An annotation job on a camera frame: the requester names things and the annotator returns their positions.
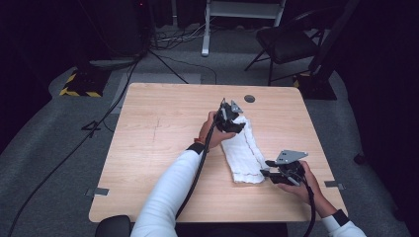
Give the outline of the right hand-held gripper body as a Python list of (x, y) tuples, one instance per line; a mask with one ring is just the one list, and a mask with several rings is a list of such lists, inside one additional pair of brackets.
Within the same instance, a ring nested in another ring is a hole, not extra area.
[(305, 171), (299, 160), (308, 155), (307, 152), (282, 150), (275, 161), (279, 172), (294, 186), (300, 186)]

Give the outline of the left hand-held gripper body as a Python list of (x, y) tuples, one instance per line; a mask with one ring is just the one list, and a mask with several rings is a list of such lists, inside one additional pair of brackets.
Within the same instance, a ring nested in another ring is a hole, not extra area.
[(226, 132), (229, 129), (238, 129), (234, 122), (243, 111), (232, 101), (230, 104), (223, 99), (220, 103), (214, 122), (218, 130)]

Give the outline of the white towel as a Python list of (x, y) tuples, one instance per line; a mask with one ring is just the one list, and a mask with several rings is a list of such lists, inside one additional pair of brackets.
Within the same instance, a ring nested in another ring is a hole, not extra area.
[(253, 136), (251, 121), (245, 116), (239, 116), (234, 122), (243, 123), (243, 129), (234, 137), (221, 142), (233, 182), (260, 184), (265, 181), (261, 171), (268, 166)]

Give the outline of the person's left hand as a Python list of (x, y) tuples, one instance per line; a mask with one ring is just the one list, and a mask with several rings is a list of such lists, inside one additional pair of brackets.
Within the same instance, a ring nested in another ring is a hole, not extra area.
[(216, 111), (210, 111), (207, 120), (203, 123), (199, 132), (197, 141), (201, 144), (205, 144), (209, 137), (209, 149), (217, 147), (223, 140), (230, 139), (235, 136), (234, 132), (222, 132), (216, 127), (210, 131), (213, 123), (213, 118), (216, 115)]

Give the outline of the person's right hand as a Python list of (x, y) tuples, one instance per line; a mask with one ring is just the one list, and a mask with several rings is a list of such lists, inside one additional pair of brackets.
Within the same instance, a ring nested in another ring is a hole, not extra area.
[(323, 195), (321, 189), (319, 188), (318, 182), (311, 172), (308, 164), (305, 161), (300, 161), (300, 165), (304, 169), (306, 184), (302, 184), (299, 187), (289, 186), (286, 184), (278, 184), (278, 187), (287, 193), (296, 195), (307, 204), (314, 204), (315, 210), (321, 218), (325, 218), (334, 214), (337, 209)]

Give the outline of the grey tape piece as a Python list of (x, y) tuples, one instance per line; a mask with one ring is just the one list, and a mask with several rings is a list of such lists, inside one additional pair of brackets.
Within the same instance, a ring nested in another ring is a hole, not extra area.
[(106, 196), (109, 193), (108, 189), (103, 188), (92, 188), (88, 189), (85, 193), (86, 197), (94, 197), (94, 196)]
[(346, 187), (337, 181), (324, 181), (326, 188), (337, 188), (338, 190), (346, 190)]

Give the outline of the person's dark clothing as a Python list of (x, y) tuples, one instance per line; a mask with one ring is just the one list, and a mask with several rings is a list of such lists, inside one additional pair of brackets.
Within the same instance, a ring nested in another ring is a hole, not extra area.
[(179, 237), (288, 237), (284, 223), (178, 223)]

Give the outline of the black folding chair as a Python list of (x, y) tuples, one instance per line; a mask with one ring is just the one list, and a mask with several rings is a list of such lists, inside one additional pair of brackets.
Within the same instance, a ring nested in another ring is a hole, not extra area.
[(277, 27), (257, 32), (256, 40), (262, 50), (245, 67), (247, 71), (256, 62), (268, 60), (268, 85), (284, 77), (274, 78), (275, 64), (282, 65), (315, 56), (321, 47), (325, 26), (321, 24), (326, 9), (302, 13)]

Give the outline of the black stand column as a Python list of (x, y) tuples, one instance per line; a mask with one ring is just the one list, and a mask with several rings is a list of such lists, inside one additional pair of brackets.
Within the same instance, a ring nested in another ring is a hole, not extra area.
[(341, 16), (336, 20), (319, 53), (313, 58), (311, 65), (314, 67), (313, 76), (317, 80), (327, 80), (333, 71), (332, 48), (339, 38), (345, 25), (357, 8), (360, 0), (348, 0)]

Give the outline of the black computer tower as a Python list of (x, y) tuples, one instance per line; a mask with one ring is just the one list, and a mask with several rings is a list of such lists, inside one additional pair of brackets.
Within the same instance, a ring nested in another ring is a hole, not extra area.
[(148, 0), (95, 0), (94, 6), (113, 55), (129, 57), (147, 51), (151, 28)]

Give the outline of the black office chair seat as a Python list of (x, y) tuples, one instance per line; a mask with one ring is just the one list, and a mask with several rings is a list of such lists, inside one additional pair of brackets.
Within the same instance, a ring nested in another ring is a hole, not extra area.
[(97, 226), (95, 237), (129, 237), (132, 224), (127, 215), (116, 215), (103, 219)]

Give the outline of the black yellow striped base plate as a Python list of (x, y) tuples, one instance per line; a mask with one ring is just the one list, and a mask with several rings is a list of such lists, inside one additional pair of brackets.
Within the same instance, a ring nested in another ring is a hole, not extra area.
[(299, 89), (305, 100), (326, 100), (337, 99), (332, 86), (328, 81), (320, 81), (310, 74), (297, 74), (293, 77), (293, 85)]
[(68, 77), (63, 88), (59, 92), (59, 95), (100, 98), (104, 95), (104, 89), (108, 83), (110, 75), (111, 72), (107, 70), (82, 72), (75, 69)]

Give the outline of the white desk frame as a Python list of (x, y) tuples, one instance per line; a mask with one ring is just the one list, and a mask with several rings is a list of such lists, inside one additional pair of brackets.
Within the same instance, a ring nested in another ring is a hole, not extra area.
[(205, 31), (201, 55), (210, 54), (210, 21), (215, 17), (273, 20), (277, 26), (287, 0), (206, 0)]

